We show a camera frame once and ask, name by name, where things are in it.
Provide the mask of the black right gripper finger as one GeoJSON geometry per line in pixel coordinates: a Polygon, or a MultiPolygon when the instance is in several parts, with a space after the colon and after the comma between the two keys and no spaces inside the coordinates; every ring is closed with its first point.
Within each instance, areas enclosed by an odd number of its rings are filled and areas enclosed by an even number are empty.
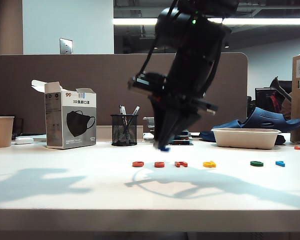
{"type": "Polygon", "coordinates": [[[155,97],[150,97],[149,100],[154,113],[154,146],[156,148],[167,148],[167,144],[160,143],[160,134],[166,114],[165,108],[155,97]]]}
{"type": "Polygon", "coordinates": [[[201,116],[196,112],[182,113],[180,111],[168,111],[164,117],[162,126],[162,144],[192,145],[188,139],[174,140],[175,135],[193,125],[201,116]]]}

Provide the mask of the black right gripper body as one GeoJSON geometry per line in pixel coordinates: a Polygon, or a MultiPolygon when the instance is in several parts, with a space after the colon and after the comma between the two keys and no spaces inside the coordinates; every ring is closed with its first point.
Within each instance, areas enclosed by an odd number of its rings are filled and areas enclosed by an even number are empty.
{"type": "Polygon", "coordinates": [[[150,101],[156,118],[215,113],[217,106],[203,99],[217,71],[217,55],[177,53],[167,75],[150,72],[150,101]]]}

